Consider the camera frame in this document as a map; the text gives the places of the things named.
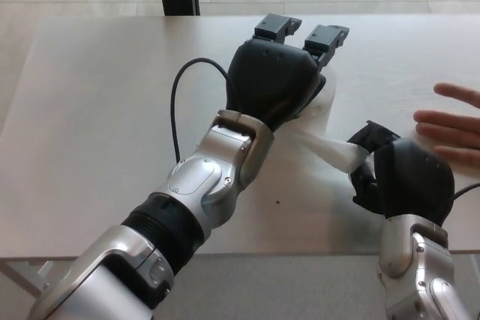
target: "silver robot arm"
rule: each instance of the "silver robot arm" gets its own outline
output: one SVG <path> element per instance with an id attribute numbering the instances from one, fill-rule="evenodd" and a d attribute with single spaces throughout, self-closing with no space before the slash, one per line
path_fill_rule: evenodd
<path id="1" fill-rule="evenodd" d="M 195 153 L 46 289 L 28 320 L 151 320 L 174 276 L 235 210 L 273 143 L 261 121 L 221 110 Z"/>
<path id="2" fill-rule="evenodd" d="M 387 319 L 471 319 L 458 297 L 448 234 L 417 215 L 398 215 L 382 229 L 378 276 Z"/>

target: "white cloth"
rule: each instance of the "white cloth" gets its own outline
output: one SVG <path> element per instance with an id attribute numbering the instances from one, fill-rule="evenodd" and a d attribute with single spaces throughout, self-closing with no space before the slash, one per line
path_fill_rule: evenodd
<path id="1" fill-rule="evenodd" d="M 306 147 L 331 166 L 349 174 L 357 169 L 369 154 L 359 145 L 328 139 L 324 136 L 335 98 L 337 79 L 335 72 L 329 67 L 323 73 L 327 79 L 323 90 L 301 112 L 298 119 L 285 123 L 277 131 L 276 136 L 288 137 L 293 142 Z"/>

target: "table surface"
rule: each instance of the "table surface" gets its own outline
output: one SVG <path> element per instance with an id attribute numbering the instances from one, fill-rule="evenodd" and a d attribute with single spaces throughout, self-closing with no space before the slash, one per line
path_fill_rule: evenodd
<path id="1" fill-rule="evenodd" d="M 479 85 L 480 17 L 300 17 L 290 45 L 301 46 L 319 23 L 351 28 L 329 65 L 338 80 L 329 136 L 348 139 L 369 119 L 415 136 L 419 108 L 475 114 L 432 88 L 446 79 Z M 261 18 L 43 22 L 0 137 L 0 258 L 76 257 L 121 222 L 174 165 L 168 108 L 179 68 L 199 56 L 228 67 Z M 187 155 L 224 107 L 224 81 L 198 64 L 178 89 Z M 352 203 L 347 175 L 308 152 L 288 158 L 281 143 L 199 253 L 377 252 L 383 219 Z M 479 179 L 454 171 L 457 189 Z M 452 251 L 480 250 L 479 200 L 478 192 L 462 196 L 446 220 Z"/>

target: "black rubber joint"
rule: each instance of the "black rubber joint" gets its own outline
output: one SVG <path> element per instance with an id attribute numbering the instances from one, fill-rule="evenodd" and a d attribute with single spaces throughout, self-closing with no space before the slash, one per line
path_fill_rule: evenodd
<path id="1" fill-rule="evenodd" d="M 176 275 L 204 242 L 195 216 L 178 200 L 152 193 L 122 223 L 151 241 Z"/>

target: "table leg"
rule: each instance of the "table leg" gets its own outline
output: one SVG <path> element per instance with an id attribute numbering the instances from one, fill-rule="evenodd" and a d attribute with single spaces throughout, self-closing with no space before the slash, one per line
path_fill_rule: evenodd
<path id="1" fill-rule="evenodd" d="M 0 271 L 34 298 L 49 285 L 45 276 L 53 262 L 45 262 L 37 271 L 29 262 L 0 262 Z"/>

